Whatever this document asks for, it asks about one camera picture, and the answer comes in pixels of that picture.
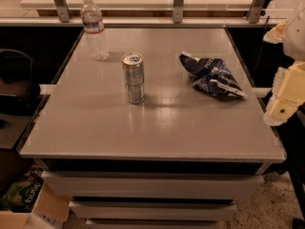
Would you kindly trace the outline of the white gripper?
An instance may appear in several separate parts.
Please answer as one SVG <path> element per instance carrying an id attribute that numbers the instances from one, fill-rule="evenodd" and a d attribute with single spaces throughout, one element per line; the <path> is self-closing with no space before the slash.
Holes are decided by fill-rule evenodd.
<path id="1" fill-rule="evenodd" d="M 263 40 L 272 44 L 283 42 L 284 53 L 296 60 L 288 69 L 278 68 L 263 116 L 267 125 L 279 126 L 305 103 L 305 0 L 300 0 L 288 20 L 266 32 Z"/>

